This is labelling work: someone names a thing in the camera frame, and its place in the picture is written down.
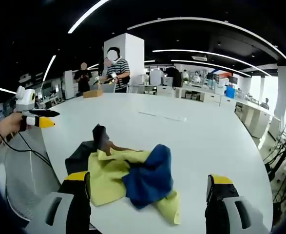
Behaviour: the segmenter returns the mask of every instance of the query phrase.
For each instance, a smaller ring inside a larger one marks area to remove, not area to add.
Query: cardboard box
[[[98,90],[90,90],[83,93],[83,98],[95,98],[103,95],[103,90],[100,84],[98,85]]]

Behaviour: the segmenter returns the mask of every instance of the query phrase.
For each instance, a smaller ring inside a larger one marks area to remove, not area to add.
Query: blue bin
[[[235,91],[236,90],[234,88],[227,86],[225,95],[229,98],[234,98],[235,97]]]

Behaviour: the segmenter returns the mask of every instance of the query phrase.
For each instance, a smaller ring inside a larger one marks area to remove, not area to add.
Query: yellow cloth
[[[144,163],[149,151],[116,151],[110,148],[111,156],[98,150],[89,157],[88,171],[90,172],[91,202],[95,206],[116,201],[126,194],[122,177],[130,171],[130,163]],[[167,197],[154,202],[155,207],[172,224],[180,224],[179,199],[176,191]]]

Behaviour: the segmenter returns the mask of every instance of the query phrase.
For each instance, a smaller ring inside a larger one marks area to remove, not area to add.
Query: striped shirt
[[[111,75],[113,72],[115,72],[117,75],[121,75],[125,72],[130,72],[128,62],[124,58],[119,59],[118,62],[108,67],[106,76]],[[124,77],[124,78],[118,79],[118,83],[115,87],[115,90],[120,90],[120,89],[127,87],[127,84],[129,83],[129,81],[130,81],[130,77]]]

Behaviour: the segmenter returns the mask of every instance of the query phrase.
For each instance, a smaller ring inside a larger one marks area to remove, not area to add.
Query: blue cloth
[[[131,164],[130,173],[122,181],[126,197],[138,209],[166,197],[173,186],[170,149],[157,145],[144,163]]]

